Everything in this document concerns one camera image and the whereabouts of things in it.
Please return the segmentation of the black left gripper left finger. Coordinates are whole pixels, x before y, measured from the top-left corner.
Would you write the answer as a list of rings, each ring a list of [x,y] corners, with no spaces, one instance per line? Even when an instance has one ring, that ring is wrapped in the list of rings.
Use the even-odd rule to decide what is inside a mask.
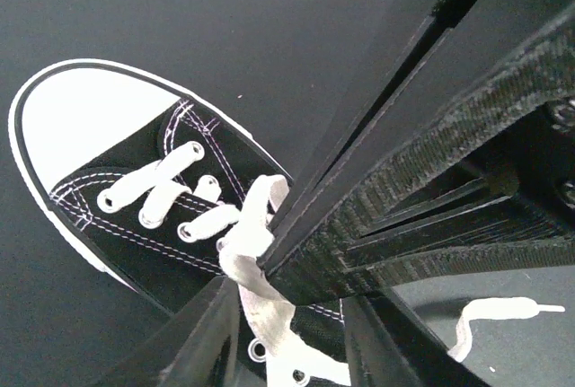
[[[229,386],[239,334],[238,291],[212,279],[156,334],[95,386]]]

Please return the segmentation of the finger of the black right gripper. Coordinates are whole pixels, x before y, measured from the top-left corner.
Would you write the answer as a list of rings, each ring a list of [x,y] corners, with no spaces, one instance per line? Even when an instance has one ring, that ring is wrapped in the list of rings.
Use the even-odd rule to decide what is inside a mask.
[[[310,260],[310,236],[373,168],[420,137],[572,0],[393,0],[358,73],[272,222],[265,271]]]
[[[455,31],[411,70],[282,218],[267,279],[297,304],[433,277],[574,261],[574,141],[550,108],[574,92],[574,26],[456,59]]]

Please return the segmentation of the black canvas sneaker white sole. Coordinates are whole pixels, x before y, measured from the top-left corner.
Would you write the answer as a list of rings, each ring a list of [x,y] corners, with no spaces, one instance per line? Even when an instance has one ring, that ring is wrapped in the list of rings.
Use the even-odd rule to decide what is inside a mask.
[[[94,268],[170,319],[212,279],[264,185],[264,224],[292,186],[239,124],[159,76],[99,59],[49,66],[16,93],[10,146],[38,206]],[[239,323],[236,366],[270,384],[267,351]]]

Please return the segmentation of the white shoelace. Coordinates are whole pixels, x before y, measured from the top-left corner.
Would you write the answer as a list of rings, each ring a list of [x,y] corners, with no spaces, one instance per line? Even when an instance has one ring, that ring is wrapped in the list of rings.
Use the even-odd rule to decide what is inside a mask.
[[[299,385],[295,372],[304,377],[332,377],[351,384],[345,348],[345,325],[341,301],[350,295],[322,303],[297,304],[267,279],[261,257],[275,242],[264,224],[264,203],[270,186],[264,185],[243,211],[232,231],[233,240],[220,252],[226,276],[238,291],[240,321],[249,321],[267,351],[270,384]],[[518,316],[526,307],[522,299],[482,299],[468,304],[457,325],[457,344],[447,354],[462,364],[471,346],[469,322],[490,316]]]

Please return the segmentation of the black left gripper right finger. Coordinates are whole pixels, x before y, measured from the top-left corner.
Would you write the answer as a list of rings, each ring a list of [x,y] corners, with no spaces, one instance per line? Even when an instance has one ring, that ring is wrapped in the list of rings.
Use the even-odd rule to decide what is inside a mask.
[[[345,348],[353,386],[484,386],[392,290],[344,298]]]

